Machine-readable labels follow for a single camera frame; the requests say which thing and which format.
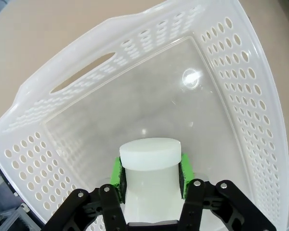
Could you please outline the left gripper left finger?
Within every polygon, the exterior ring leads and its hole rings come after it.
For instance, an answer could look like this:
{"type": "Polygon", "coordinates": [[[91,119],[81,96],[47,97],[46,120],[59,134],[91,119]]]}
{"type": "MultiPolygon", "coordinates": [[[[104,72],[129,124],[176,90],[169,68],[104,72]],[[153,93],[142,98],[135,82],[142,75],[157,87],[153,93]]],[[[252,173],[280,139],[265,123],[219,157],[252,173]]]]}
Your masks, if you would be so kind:
{"type": "Polygon", "coordinates": [[[62,202],[45,224],[46,231],[85,231],[98,216],[102,216],[107,231],[127,231],[121,204],[127,189],[125,170],[115,158],[110,182],[92,192],[75,189],[62,202]]]}

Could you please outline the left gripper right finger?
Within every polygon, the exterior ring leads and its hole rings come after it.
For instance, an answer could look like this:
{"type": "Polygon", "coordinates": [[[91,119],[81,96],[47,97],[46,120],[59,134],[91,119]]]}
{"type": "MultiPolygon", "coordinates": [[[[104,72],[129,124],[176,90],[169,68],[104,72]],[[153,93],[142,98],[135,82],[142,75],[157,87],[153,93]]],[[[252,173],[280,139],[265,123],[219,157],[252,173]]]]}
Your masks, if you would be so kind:
{"type": "Polygon", "coordinates": [[[184,205],[180,231],[198,231],[203,210],[209,210],[229,231],[275,231],[276,227],[230,180],[216,185],[195,178],[187,154],[181,155],[179,183],[184,205]]]}

